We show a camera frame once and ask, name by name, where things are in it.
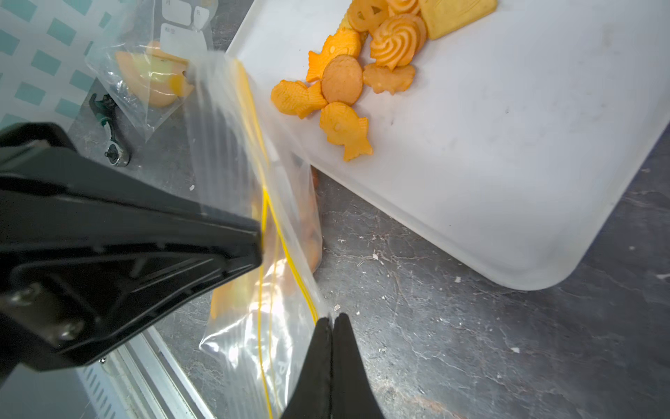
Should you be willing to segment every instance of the white label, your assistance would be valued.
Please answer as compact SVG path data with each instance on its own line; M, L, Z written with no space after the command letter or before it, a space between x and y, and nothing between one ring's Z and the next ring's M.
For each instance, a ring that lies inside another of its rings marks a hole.
M197 30L201 30L205 26L205 23L207 23L207 19L209 19L209 9L196 6L196 10L193 12L193 26Z
M165 20L184 26L191 24L191 5L185 1L163 0L162 12Z
M207 51L202 31L192 31L169 23L161 25L161 50L180 58L191 60Z

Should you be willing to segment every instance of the white tray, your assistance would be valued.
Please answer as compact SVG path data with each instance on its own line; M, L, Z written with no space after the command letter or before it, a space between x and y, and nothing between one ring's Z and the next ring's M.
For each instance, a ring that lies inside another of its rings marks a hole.
M228 53L268 100L304 80L349 0L256 0ZM670 1L501 0L436 41L411 88L365 87L375 154L342 161L281 115L313 165L487 278L536 290L577 266L670 121ZM370 62L369 41L360 61Z

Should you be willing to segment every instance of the ziplock bag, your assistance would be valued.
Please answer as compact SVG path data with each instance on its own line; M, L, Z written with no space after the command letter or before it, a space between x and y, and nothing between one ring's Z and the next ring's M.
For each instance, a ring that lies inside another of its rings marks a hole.
M200 348L224 369L231 418L278 418L328 313L312 277L322 236L311 168L239 61L209 53L189 76L186 124L203 211L252 217L263 232L263 265L214 291Z
M212 49L218 0L136 0L86 56L112 99L148 139L193 91L189 60Z

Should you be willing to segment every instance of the countertop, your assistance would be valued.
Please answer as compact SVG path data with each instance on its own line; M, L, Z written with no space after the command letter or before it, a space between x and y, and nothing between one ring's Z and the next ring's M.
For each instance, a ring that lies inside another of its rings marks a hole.
M224 50L251 0L219 3L212 30ZM103 92L96 81L91 93ZM148 142L120 124L133 151L122 172L197 199L180 110ZM105 162L87 106L69 134ZM670 129L575 272L537 292L497 286L324 175L317 193L315 278L350 315L388 419L670 415ZM223 419L230 383L198 349L209 305L209 295L197 298L156 328Z

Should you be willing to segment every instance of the round cookie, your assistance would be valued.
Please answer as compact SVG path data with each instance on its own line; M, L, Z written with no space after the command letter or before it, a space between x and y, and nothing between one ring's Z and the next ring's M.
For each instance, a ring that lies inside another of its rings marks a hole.
M363 70L351 55L333 58L321 79L321 91L328 103L353 105L363 91Z

